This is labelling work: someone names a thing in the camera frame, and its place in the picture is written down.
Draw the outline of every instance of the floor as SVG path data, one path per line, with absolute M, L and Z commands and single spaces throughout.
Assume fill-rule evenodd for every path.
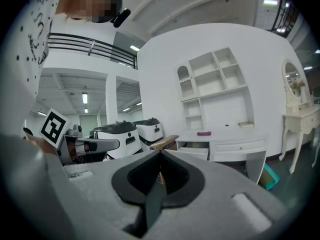
M 286 155 L 282 161 L 275 159 L 267 162 L 268 166 L 280 178 L 279 182 L 268 191 L 276 196 L 289 210 L 303 206 L 308 202 L 308 198 L 319 179 L 320 154 L 315 167 L 311 167 L 315 159 L 317 141 L 316 139 L 312 147 L 308 145 L 302 148 L 293 174 L 289 173 L 289 168 L 294 158 L 293 154 Z M 247 174 L 245 166 L 233 166 L 233 168 L 244 175 Z M 160 215 L 161 200 L 166 194 L 166 187 L 155 182 L 146 200 L 148 228 L 153 225 Z

